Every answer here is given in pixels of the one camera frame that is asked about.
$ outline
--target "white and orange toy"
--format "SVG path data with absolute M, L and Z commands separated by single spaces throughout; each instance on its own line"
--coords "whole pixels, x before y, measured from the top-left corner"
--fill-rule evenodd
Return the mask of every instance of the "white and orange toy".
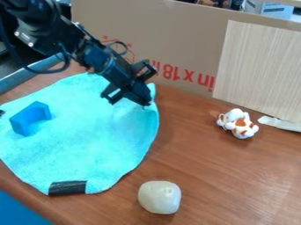
M 217 124 L 224 130 L 231 130 L 239 139 L 254 136 L 259 127 L 252 123 L 248 112 L 240 109 L 232 109 L 226 114 L 219 114 Z

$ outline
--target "white stone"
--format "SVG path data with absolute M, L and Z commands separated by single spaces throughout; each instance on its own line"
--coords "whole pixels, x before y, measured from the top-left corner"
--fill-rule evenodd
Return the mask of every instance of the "white stone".
M 138 192 L 140 205 L 154 214 L 174 214 L 180 206 L 180 188 L 168 181 L 149 181 Z

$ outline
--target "cardboard box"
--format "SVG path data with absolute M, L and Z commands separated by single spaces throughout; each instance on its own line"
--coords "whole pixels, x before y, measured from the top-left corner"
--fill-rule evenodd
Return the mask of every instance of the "cardboard box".
M 260 14 L 271 18 L 290 19 L 294 6 L 246 0 L 245 12 Z
M 149 58 L 156 83 L 211 97 L 228 20 L 301 31 L 301 24 L 173 0 L 74 0 L 73 20 L 103 42 L 128 44 L 127 59 Z

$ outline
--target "black cable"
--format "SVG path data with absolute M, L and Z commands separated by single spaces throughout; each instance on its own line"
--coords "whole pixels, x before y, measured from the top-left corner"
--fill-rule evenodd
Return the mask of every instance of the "black cable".
M 64 65 L 59 68 L 59 69 L 53 69 L 53 70 L 46 70 L 46 71 L 38 71 L 35 69 L 31 69 L 29 67 L 27 67 L 27 65 L 21 60 L 21 58 L 18 56 L 17 52 L 15 51 L 15 49 L 13 48 L 13 46 L 11 45 L 6 32 L 4 30 L 4 23 L 2 20 L 2 17 L 0 16 L 0 36 L 6 46 L 6 48 L 10 51 L 12 58 L 17 61 L 24 69 L 26 69 L 27 71 L 34 73 L 34 74 L 54 74 L 54 73 L 60 73 L 64 70 L 66 70 L 69 66 L 70 66 L 70 58 L 68 57 L 68 52 L 66 51 L 65 47 L 63 46 L 62 43 L 59 43 L 59 47 L 62 50 L 62 55 L 64 57 Z
M 121 52 L 121 53 L 118 53 L 118 55 L 125 55 L 128 52 L 128 46 L 124 42 L 119 41 L 119 40 L 116 40 L 116 41 L 108 44 L 107 46 L 111 47 L 114 44 L 121 45 L 121 46 L 123 46 L 125 48 L 125 50 L 123 52 Z

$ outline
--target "toy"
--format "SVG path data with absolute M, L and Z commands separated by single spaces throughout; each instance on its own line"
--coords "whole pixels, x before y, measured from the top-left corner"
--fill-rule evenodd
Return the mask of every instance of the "toy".
M 29 136 L 30 125 L 40 120 L 51 120 L 51 113 L 48 105 L 38 101 L 33 102 L 10 118 L 13 131 L 23 136 Z
M 231 130 L 239 139 L 252 137 L 259 131 L 259 127 L 250 120 L 249 113 L 240 109 L 232 109 L 226 114 L 220 114 L 217 124 L 224 130 Z
M 174 214 L 180 206 L 180 188 L 168 181 L 149 181 L 138 192 L 140 205 L 154 214 Z

